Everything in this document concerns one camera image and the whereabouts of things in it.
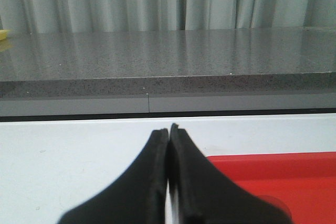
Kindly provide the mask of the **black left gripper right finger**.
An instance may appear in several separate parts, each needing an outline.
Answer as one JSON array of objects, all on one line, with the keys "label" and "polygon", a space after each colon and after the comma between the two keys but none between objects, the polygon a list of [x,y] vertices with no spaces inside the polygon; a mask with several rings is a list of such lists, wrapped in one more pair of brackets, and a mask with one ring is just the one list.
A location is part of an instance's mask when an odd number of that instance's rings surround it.
[{"label": "black left gripper right finger", "polygon": [[172,208],[179,223],[291,223],[283,210],[221,173],[177,124],[171,126],[168,155]]}]

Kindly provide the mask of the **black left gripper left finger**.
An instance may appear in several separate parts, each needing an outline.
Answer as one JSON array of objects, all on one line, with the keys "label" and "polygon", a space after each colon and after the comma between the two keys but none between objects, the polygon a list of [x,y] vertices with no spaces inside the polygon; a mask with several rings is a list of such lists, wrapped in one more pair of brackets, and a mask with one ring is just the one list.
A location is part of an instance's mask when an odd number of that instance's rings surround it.
[{"label": "black left gripper left finger", "polygon": [[164,223],[167,129],[152,131],[133,163],[106,189],[66,212],[59,223]]}]

